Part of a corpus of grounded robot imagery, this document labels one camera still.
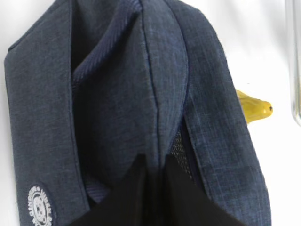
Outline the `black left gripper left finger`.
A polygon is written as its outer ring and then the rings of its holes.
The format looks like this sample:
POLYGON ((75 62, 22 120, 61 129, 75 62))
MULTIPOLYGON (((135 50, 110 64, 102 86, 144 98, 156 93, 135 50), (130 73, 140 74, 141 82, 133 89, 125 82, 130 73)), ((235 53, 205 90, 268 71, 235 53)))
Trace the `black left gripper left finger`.
POLYGON ((72 226, 143 226, 147 191, 146 156, 139 154, 121 182, 72 226))

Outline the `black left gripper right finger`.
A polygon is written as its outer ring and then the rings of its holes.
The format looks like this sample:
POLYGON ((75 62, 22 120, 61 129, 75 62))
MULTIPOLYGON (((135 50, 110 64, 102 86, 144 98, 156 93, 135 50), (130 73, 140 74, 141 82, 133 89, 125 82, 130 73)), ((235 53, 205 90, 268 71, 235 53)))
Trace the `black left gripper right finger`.
POLYGON ((167 226, 243 225, 212 202, 170 154, 164 166, 164 211, 167 226))

